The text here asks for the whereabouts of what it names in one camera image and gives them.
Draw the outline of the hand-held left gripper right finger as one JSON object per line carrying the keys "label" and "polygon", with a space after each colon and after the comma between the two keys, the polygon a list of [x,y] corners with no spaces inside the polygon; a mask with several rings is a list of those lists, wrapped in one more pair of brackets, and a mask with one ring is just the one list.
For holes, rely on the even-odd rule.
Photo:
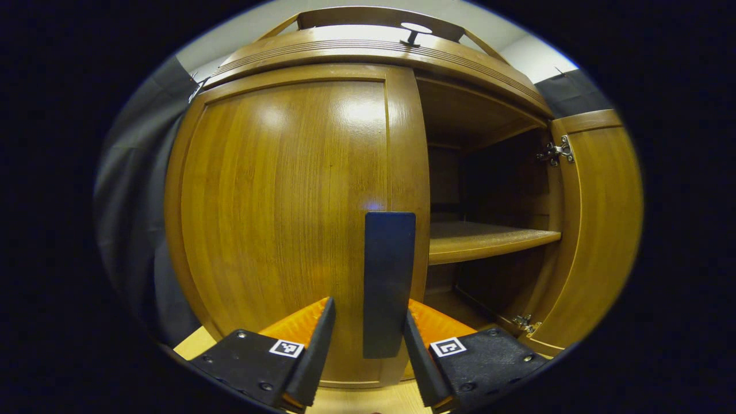
{"label": "hand-held left gripper right finger", "polygon": [[403,335],[421,400],[434,412],[477,411],[550,362],[500,327],[476,330],[415,300]]}

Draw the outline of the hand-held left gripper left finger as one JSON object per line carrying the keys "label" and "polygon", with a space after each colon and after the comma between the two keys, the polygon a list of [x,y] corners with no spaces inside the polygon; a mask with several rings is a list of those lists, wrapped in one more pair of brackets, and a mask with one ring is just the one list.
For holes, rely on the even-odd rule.
{"label": "hand-held left gripper left finger", "polygon": [[190,363],[241,397],[305,412],[315,403],[335,320],[334,299],[323,298],[260,333],[237,328]]}

